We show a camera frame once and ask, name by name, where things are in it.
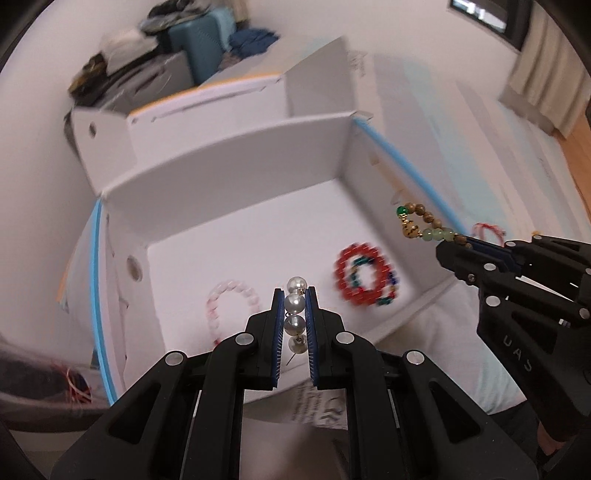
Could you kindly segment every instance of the green bead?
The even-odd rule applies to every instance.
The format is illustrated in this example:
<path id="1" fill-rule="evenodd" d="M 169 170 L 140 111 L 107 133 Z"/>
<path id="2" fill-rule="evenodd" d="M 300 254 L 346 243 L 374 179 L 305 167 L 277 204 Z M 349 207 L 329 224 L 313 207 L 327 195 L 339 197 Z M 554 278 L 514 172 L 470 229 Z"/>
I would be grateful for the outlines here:
<path id="1" fill-rule="evenodd" d="M 433 240 L 433 230 L 430 228 L 425 228 L 425 230 L 423 230 L 423 240 L 426 242 Z"/>
<path id="2" fill-rule="evenodd" d="M 455 232 L 451 228 L 444 228 L 443 229 L 443 239 L 446 242 L 453 242 L 453 236 Z"/>
<path id="3" fill-rule="evenodd" d="M 436 228 L 433 231 L 433 240 L 435 240 L 436 242 L 440 242 L 441 240 L 443 240 L 443 230 L 441 230 L 440 228 Z"/>

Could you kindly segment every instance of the open box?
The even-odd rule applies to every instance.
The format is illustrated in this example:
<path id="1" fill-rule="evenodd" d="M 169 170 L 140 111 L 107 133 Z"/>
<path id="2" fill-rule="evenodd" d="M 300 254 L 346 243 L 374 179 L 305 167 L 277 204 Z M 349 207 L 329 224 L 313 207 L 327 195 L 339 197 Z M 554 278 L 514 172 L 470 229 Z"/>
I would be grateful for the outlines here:
<path id="1" fill-rule="evenodd" d="M 342 81 L 350 82 L 348 73 Z M 322 98 L 312 91 L 304 103 Z M 94 155 L 131 166 L 104 184 L 93 213 L 90 302 L 111 402 L 166 352 L 192 356 L 214 347 L 206 302 L 221 281 L 243 281 L 267 310 L 274 289 L 300 275 L 316 287 L 322 308 L 373 342 L 452 281 L 434 260 L 435 242 L 402 235 L 395 209 L 405 202 L 425 203 L 463 230 L 412 165 L 350 110 L 299 112 L 209 142 L 183 137 L 174 153 L 138 148 L 142 138 L 163 139 L 157 122 L 141 137 L 112 113 L 74 112 L 74 131 L 93 125 L 95 133 L 77 138 L 83 161 Z M 356 307 L 341 298 L 334 264 L 353 242 L 378 246 L 395 267 L 400 289 L 391 305 Z M 247 302 L 227 293 L 219 304 L 222 337 L 243 331 Z M 275 391 L 309 377 L 307 354 L 291 357 L 285 348 Z M 247 392 L 245 400 L 272 393 Z"/>

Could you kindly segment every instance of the suitcase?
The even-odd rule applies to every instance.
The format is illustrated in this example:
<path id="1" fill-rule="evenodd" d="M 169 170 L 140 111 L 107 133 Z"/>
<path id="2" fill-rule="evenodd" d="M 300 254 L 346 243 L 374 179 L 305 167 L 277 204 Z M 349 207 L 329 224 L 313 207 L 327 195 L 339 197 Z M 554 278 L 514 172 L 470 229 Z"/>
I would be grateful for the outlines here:
<path id="1" fill-rule="evenodd" d="M 201 85 L 217 72 L 225 50 L 213 15 L 170 27 L 168 36 L 174 51 L 184 50 L 187 53 L 196 85 Z"/>
<path id="2" fill-rule="evenodd" d="M 160 55 L 134 68 L 112 85 L 93 107 L 127 115 L 136 108 L 193 86 L 187 54 L 179 51 Z M 64 134 L 80 158 L 70 115 L 71 112 L 64 118 Z"/>

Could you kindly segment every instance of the beige curtain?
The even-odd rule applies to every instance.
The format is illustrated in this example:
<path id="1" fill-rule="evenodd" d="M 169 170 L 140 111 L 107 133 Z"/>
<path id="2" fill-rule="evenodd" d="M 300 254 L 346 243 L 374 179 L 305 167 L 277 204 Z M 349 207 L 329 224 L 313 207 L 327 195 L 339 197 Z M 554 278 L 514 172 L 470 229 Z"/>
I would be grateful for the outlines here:
<path id="1" fill-rule="evenodd" d="M 591 77 L 546 11 L 534 3 L 530 31 L 500 101 L 551 134 L 565 137 L 589 102 Z"/>

